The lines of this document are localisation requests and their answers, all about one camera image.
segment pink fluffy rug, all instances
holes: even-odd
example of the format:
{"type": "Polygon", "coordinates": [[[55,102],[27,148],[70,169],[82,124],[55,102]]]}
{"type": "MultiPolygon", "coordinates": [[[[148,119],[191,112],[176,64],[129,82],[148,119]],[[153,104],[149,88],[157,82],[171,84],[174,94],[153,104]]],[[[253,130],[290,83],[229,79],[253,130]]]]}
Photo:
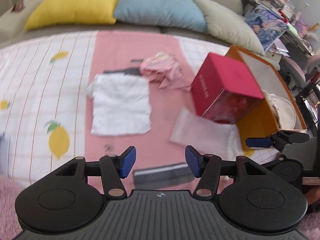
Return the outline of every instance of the pink fluffy rug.
{"type": "Polygon", "coordinates": [[[0,176],[0,240],[11,240],[21,232],[14,202],[22,187],[8,177],[0,176]]]}
{"type": "Polygon", "coordinates": [[[310,240],[320,240],[320,212],[305,215],[298,230],[310,240]]]}

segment round black disc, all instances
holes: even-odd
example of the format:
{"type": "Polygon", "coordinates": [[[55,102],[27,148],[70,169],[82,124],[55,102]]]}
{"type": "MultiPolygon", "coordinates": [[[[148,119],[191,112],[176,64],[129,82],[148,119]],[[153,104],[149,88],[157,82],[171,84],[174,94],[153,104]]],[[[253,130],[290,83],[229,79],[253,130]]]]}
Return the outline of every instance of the round black disc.
{"type": "Polygon", "coordinates": [[[282,162],[274,166],[272,172],[287,182],[293,182],[298,179],[303,167],[295,161],[282,162]]]}
{"type": "Polygon", "coordinates": [[[250,231],[273,233],[296,226],[307,210],[307,201],[282,179],[258,175],[225,188],[219,206],[233,223],[250,231]]]}
{"type": "Polygon", "coordinates": [[[102,197],[94,187],[62,177],[50,185],[41,180],[16,199],[16,212],[23,227],[44,233],[64,233],[93,220],[102,208],[102,197]]]}
{"type": "Polygon", "coordinates": [[[305,143],[310,139],[307,133],[293,133],[289,136],[289,143],[305,143]]]}

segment yellow pillow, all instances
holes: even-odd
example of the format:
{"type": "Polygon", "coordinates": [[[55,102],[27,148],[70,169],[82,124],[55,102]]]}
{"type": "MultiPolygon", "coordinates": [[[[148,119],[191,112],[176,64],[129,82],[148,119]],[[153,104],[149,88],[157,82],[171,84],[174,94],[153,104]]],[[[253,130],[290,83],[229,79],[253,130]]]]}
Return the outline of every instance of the yellow pillow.
{"type": "Polygon", "coordinates": [[[118,0],[43,0],[30,15],[24,29],[56,24],[114,24],[118,0]]]}

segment beige pillow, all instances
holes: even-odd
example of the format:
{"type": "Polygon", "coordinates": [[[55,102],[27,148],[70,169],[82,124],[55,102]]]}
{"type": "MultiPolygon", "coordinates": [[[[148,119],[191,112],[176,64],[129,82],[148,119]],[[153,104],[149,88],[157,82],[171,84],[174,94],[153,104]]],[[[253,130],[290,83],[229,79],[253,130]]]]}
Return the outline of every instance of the beige pillow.
{"type": "Polygon", "coordinates": [[[259,38],[240,15],[211,0],[193,1],[204,14],[210,35],[259,55],[265,55],[259,38]]]}

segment ribbed black surface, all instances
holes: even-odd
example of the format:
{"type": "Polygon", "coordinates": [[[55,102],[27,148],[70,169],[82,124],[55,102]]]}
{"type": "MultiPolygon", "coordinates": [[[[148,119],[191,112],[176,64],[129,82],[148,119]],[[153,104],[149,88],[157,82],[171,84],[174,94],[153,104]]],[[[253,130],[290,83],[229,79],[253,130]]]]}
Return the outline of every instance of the ribbed black surface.
{"type": "Polygon", "coordinates": [[[16,239],[306,240],[298,231],[279,236],[245,233],[227,223],[213,203],[195,200],[188,191],[140,190],[126,200],[110,202],[97,220],[76,232],[48,236],[25,231],[16,239]]]}

